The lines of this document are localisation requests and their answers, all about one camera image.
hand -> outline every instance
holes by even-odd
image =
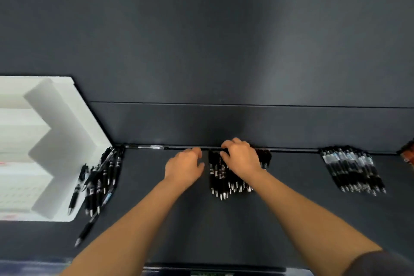
[[[199,147],[187,148],[179,152],[165,165],[166,180],[171,180],[174,185],[183,191],[188,189],[203,173],[204,163],[197,166],[197,160],[202,157]]]
[[[252,175],[256,172],[261,172],[259,156],[254,148],[246,141],[241,141],[239,138],[233,140],[226,140],[221,145],[222,148],[229,150],[230,156],[226,152],[220,152],[221,158],[225,161],[227,166],[241,179],[248,182]]]

forearm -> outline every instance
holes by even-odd
[[[85,248],[62,276],[139,275],[156,232],[183,190],[167,179],[161,181]]]
[[[266,171],[249,184],[277,216],[286,234],[318,276],[342,275],[358,256],[381,248],[325,208]]]

dark gray surface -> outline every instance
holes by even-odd
[[[414,136],[414,109],[91,103],[116,143],[220,146],[238,136],[255,146],[348,144],[393,152]]]
[[[164,164],[174,154],[126,151],[118,191],[79,250],[163,178]],[[374,161],[387,195],[340,192],[317,154],[274,153],[270,172],[381,246],[414,260],[414,173],[398,156],[374,156]],[[83,214],[71,223],[0,222],[0,259],[74,257],[79,250],[73,243],[85,222]],[[209,193],[207,173],[174,205],[148,262],[305,266],[256,193],[220,202]]]
[[[414,0],[0,0],[0,74],[88,101],[414,107]]]

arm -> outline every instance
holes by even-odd
[[[230,153],[220,153],[225,163],[266,202],[316,275],[342,275],[360,255],[381,250],[345,221],[262,169],[248,143],[234,138],[222,147]]]
[[[61,276],[139,275],[150,244],[178,197],[202,174],[200,148],[187,149],[171,158],[165,178],[133,209],[94,240]]]

dark sleeve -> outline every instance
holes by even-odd
[[[344,276],[414,276],[414,267],[403,257],[386,251],[370,252],[352,262]]]

